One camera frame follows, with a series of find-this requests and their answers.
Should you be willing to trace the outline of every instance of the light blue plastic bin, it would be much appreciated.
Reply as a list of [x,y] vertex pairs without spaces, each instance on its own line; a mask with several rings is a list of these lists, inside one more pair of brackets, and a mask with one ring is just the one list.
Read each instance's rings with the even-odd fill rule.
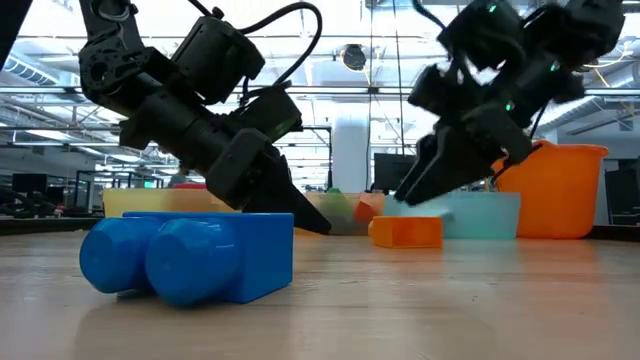
[[445,239],[515,239],[520,194],[452,192],[410,207],[389,195],[385,216],[442,216]]

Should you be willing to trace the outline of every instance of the orange toy block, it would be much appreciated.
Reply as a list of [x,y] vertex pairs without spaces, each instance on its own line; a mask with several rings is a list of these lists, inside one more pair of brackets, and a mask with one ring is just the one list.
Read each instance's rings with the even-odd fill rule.
[[360,200],[353,211],[353,220],[360,224],[368,224],[377,215],[379,215],[378,212],[371,205]]
[[441,248],[440,217],[376,216],[369,224],[374,245],[387,248]]

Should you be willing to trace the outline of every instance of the yellow container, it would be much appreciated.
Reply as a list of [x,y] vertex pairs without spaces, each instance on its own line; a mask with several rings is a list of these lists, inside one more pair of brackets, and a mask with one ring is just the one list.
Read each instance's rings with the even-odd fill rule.
[[234,211],[205,189],[106,189],[103,200],[106,217],[120,217],[127,211]]

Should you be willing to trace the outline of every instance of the ceiling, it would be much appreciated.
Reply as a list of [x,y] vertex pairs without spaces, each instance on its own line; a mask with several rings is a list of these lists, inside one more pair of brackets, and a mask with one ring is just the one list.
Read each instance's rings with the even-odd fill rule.
[[[373,1],[376,5],[371,11],[372,0],[313,0],[323,14],[323,36],[313,51],[291,77],[294,85],[294,98],[303,113],[308,126],[330,126],[340,116],[349,114],[370,117],[371,141],[376,151],[397,151],[400,132],[404,133],[406,143],[415,143],[427,133],[437,118],[432,114],[403,102],[403,97],[411,90],[416,77],[433,63],[446,61],[446,54],[435,41],[438,28],[409,8],[408,1]],[[187,1],[154,0],[133,1],[139,8],[136,15],[141,37],[147,46],[153,46],[170,56],[177,49],[182,38],[189,32],[199,13]],[[217,6],[226,14],[225,20],[235,27],[246,27],[269,15],[278,8],[288,5],[291,0],[203,0],[207,8]],[[429,9],[445,24],[451,21],[464,6],[453,0],[427,0]],[[530,9],[529,2],[515,3],[524,14]],[[618,47],[611,54],[601,58],[598,72],[602,78],[620,77],[622,70],[632,66],[640,54],[640,41],[636,41],[640,15],[628,14]],[[252,86],[271,84],[306,49],[316,30],[316,19],[310,12],[295,12],[250,35],[261,51],[267,64]],[[79,144],[117,143],[117,135],[107,131],[91,131],[87,128],[105,128],[117,124],[123,119],[119,114],[88,103],[82,96],[64,94],[36,94],[23,91],[10,91],[12,87],[42,87],[41,85],[78,86],[77,54],[86,42],[86,33],[77,0],[41,0],[35,1],[21,29],[20,36],[11,53],[8,71],[0,74],[0,123],[7,126],[71,126],[73,131],[64,132]],[[362,46],[368,60],[365,70],[354,72],[342,62],[343,50],[349,44]],[[494,74],[483,72],[477,76],[488,81]],[[633,88],[635,80],[611,82],[605,85],[595,69],[585,75],[589,88],[627,87]],[[380,88],[380,94],[370,98],[368,87]],[[609,102],[616,102],[609,97]],[[237,106],[232,97],[227,104],[211,107],[215,112],[229,112]],[[602,121],[626,108],[619,104],[600,112],[589,114]],[[633,103],[627,97],[626,103]],[[543,123],[553,124],[559,116],[573,111],[579,104],[550,106],[543,117]],[[404,128],[400,129],[402,117]],[[588,123],[587,119],[555,126],[563,133],[575,131]],[[550,130],[552,126],[542,128]],[[603,125],[590,131],[615,129],[616,124]],[[635,131],[620,136],[632,136]],[[0,134],[12,135],[9,132]],[[53,131],[18,132],[20,142],[69,142],[59,139]],[[280,142],[282,151],[300,168],[292,170],[294,178],[300,184],[324,184],[328,168],[328,133],[326,131],[305,131],[287,135]],[[289,147],[287,144],[298,144]],[[116,164],[135,163],[171,167],[165,174],[174,170],[173,159],[160,153],[156,148],[143,152],[105,146],[81,146],[88,155],[106,158]]]

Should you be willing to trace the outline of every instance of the desk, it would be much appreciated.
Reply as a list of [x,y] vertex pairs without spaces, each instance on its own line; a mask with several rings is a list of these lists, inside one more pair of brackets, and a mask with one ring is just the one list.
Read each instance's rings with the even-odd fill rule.
[[99,294],[82,233],[0,238],[0,359],[637,359],[640,245],[296,240],[296,280],[248,305]]

